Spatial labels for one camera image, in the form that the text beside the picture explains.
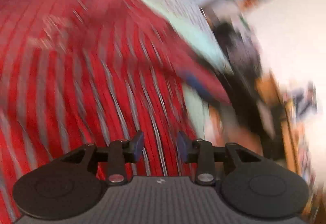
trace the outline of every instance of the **white wall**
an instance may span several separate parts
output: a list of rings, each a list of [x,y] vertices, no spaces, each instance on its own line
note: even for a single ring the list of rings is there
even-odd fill
[[[326,105],[326,0],[266,0],[246,14],[261,44],[265,68],[280,84],[290,80],[316,84],[319,103]],[[317,180],[326,183],[326,118],[306,125]]]

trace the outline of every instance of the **red fabric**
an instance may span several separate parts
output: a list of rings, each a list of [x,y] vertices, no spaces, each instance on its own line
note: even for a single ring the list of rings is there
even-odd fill
[[[145,155],[128,165],[129,174],[190,174],[174,146],[180,130],[195,137],[183,72],[210,83],[222,101],[228,97],[166,20],[140,0],[0,5],[2,224],[19,215],[11,195],[15,181],[83,143],[105,146],[142,130]],[[98,174],[103,177],[103,168]]]

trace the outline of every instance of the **white logo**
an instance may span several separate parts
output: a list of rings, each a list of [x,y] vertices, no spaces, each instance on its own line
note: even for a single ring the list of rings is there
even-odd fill
[[[156,180],[156,182],[158,184],[163,184],[163,183],[165,183],[165,180],[161,178],[161,179]]]

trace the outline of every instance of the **black circular disc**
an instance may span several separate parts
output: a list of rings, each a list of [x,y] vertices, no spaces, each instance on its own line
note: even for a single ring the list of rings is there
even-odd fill
[[[227,175],[221,193],[235,209],[267,219],[293,216],[308,200],[306,182],[273,162],[244,163]]]
[[[44,166],[20,178],[13,189],[19,209],[27,215],[61,220],[92,208],[101,197],[101,182],[76,165]]]

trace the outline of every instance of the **red striped fabric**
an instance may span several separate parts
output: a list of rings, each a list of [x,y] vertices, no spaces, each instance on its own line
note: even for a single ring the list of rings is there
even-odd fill
[[[15,181],[83,143],[105,146],[142,130],[143,157],[128,166],[130,175],[190,174],[174,145],[179,130],[195,137],[182,96],[183,64],[215,83],[222,100],[227,96],[165,19],[140,0],[6,2],[0,10],[2,224],[19,215]]]

